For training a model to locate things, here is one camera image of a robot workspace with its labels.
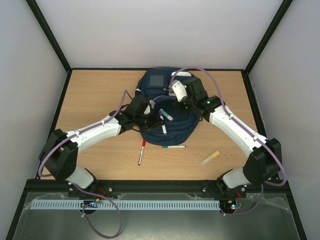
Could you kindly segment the green label glue stick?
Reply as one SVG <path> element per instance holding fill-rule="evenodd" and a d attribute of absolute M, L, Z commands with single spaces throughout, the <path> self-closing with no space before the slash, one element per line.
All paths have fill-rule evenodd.
<path fill-rule="evenodd" d="M 167 113 L 165 110 L 163 110 L 162 108 L 159 110 L 161 112 L 161 114 L 166 117 L 169 121 L 172 121 L 174 118 L 169 114 Z"/>

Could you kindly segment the purple cap marker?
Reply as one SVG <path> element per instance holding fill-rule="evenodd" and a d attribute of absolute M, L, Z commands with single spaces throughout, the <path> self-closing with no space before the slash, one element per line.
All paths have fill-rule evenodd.
<path fill-rule="evenodd" d="M 163 132 L 164 135 L 166 135 L 166 134 L 167 134 L 167 129 L 166 129 L 166 125 L 165 125 L 164 116 L 163 116 L 163 114 L 162 114 L 161 111 L 159 111 L 159 117 L 160 117 L 161 122 L 162 122 L 162 125 L 161 125 L 161 127 L 162 127 L 162 132 Z"/>

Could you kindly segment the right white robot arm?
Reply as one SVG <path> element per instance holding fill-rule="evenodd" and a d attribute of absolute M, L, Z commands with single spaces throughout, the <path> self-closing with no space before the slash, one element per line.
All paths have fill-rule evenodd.
<path fill-rule="evenodd" d="M 193 77 L 184 83 L 175 79 L 171 89 L 176 96 L 176 108 L 190 110 L 218 127 L 247 157 L 243 167 L 231 169 L 217 179 L 216 185 L 222 195 L 229 196 L 242 185 L 259 186 L 280 171 L 280 142 L 275 138 L 267 139 L 249 128 L 218 96 L 208 96 L 199 78 Z"/>

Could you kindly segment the green cap marker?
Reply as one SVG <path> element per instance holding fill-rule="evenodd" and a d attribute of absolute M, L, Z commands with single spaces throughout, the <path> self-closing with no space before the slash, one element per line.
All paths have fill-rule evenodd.
<path fill-rule="evenodd" d="M 182 148 L 182 149 L 184 149 L 184 148 L 186 148 L 187 146 L 186 145 L 184 145 L 184 144 L 182 144 L 182 145 L 163 145 L 163 146 L 161 146 L 163 149 L 180 149 L 180 148 Z"/>

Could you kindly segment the red cap marker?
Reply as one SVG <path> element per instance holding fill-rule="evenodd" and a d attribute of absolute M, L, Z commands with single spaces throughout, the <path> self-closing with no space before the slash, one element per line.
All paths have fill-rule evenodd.
<path fill-rule="evenodd" d="M 144 139 L 142 141 L 142 145 L 141 145 L 141 151 L 140 151 L 139 160 L 138 160 L 138 164 L 137 164 L 138 166 L 140 166 L 142 163 L 145 145 L 146 145 L 146 140 Z"/>

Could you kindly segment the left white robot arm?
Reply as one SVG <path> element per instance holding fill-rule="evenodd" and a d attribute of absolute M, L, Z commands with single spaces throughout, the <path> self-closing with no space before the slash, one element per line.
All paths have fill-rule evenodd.
<path fill-rule="evenodd" d="M 95 181 L 95 176 L 77 164 L 80 153 L 107 138 L 133 130 L 134 127 L 148 132 L 163 124 L 164 120 L 150 101 L 137 95 L 129 104 L 120 103 L 115 111 L 86 127 L 68 132 L 61 129 L 52 131 L 39 155 L 38 175 L 44 178 L 43 169 L 47 169 L 47 177 L 87 189 Z"/>

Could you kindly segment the navy blue backpack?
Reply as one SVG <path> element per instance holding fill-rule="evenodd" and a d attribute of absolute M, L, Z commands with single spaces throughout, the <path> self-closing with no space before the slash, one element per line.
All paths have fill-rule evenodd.
<path fill-rule="evenodd" d="M 176 96 L 170 94 L 169 85 L 171 78 L 177 71 L 176 68 L 158 67 L 147 70 L 138 81 L 135 88 L 135 95 L 143 96 L 154 101 L 154 110 L 159 114 L 160 109 L 165 110 L 173 117 L 168 120 L 165 116 L 164 122 L 167 134 L 163 134 L 162 126 L 149 132 L 141 132 L 141 136 L 146 142 L 157 146 L 173 146 L 183 144 L 197 127 L 201 117 L 195 112 L 179 114 L 174 102 Z"/>

